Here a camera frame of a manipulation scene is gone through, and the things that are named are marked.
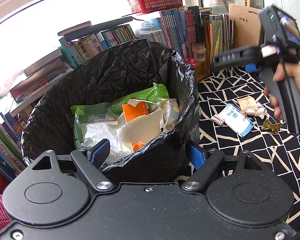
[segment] jar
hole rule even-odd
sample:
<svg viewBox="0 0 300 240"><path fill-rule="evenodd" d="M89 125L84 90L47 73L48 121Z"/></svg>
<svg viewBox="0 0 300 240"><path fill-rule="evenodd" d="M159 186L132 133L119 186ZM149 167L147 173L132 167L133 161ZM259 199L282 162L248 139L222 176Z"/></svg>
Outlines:
<svg viewBox="0 0 300 240"><path fill-rule="evenodd" d="M195 61L203 62L206 60L206 47L204 44L193 44L192 52Z"/></svg>

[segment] device handle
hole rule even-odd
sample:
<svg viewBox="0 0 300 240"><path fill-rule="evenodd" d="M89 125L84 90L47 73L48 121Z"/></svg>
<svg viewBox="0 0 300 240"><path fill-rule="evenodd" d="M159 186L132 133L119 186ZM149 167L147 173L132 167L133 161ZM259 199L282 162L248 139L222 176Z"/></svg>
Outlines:
<svg viewBox="0 0 300 240"><path fill-rule="evenodd" d="M299 133L299 127L297 117L300 124L300 91L297 87L296 81L292 77L285 77L281 82L274 82L273 76L275 69L264 68L260 74L260 80L269 88L271 95L277 98L278 106L281 110L281 114L284 121L287 121L289 131L291 133ZM291 85L291 91L289 90L288 80ZM292 97L294 98L297 112L292 107Z"/></svg>

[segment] trash can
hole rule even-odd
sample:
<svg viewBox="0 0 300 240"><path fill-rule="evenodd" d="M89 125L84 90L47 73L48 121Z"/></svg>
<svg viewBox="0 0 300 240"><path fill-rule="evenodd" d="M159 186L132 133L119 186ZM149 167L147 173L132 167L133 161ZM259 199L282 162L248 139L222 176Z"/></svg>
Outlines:
<svg viewBox="0 0 300 240"><path fill-rule="evenodd" d="M30 164L47 149L67 155L75 149L70 106L112 102L164 84L176 98L179 120L136 152L100 170L114 183L170 182L189 167L184 144L200 141L200 106L195 70L160 43L133 40L110 47L56 83L39 101L22 135L23 159Z"/></svg>

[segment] metal bolt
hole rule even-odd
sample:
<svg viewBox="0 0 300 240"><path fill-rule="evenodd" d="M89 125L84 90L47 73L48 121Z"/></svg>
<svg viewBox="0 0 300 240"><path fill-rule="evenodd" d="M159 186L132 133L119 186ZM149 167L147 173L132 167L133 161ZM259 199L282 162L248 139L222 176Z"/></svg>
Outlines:
<svg viewBox="0 0 300 240"><path fill-rule="evenodd" d="M14 231L12 233L12 237L15 240L21 240L21 239L23 239L23 234L20 231Z"/></svg>
<svg viewBox="0 0 300 240"><path fill-rule="evenodd" d="M285 237L286 237L286 234L284 232L279 232L275 235L274 239L275 240L284 240Z"/></svg>
<svg viewBox="0 0 300 240"><path fill-rule="evenodd" d="M98 189L106 190L112 187L112 183L109 181L102 181L97 184Z"/></svg>
<svg viewBox="0 0 300 240"><path fill-rule="evenodd" d="M146 191L146 192L153 192L154 189L153 189L152 187L146 187L146 188L145 188L145 191Z"/></svg>
<svg viewBox="0 0 300 240"><path fill-rule="evenodd" d="M198 189L200 187L200 183L196 181L189 181L184 184L186 189Z"/></svg>

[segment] orange paper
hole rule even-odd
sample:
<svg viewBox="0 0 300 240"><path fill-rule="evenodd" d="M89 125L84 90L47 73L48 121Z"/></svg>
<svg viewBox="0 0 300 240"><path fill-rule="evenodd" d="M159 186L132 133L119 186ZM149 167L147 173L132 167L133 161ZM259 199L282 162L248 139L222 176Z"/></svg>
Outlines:
<svg viewBox="0 0 300 240"><path fill-rule="evenodd" d="M137 151L138 149L140 149L143 145L145 145L143 142L132 143L133 152L135 152L135 151Z"/></svg>
<svg viewBox="0 0 300 240"><path fill-rule="evenodd" d="M122 109L123 109L123 114L124 114L124 118L126 119L126 122L129 122L140 115L148 114L148 108L146 102L139 102L136 105L136 107L132 105L123 104Z"/></svg>

